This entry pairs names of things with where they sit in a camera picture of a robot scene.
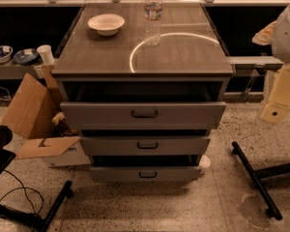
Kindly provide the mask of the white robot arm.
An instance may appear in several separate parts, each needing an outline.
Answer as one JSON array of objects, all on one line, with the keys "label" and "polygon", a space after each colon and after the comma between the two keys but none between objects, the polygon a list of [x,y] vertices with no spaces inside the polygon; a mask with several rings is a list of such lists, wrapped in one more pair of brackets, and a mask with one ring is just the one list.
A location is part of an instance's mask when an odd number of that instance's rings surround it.
[{"label": "white robot arm", "polygon": [[259,115],[264,122],[278,124],[290,111],[290,4],[276,21],[256,33],[252,41],[269,44],[273,56],[283,63],[275,73],[270,95]]}]

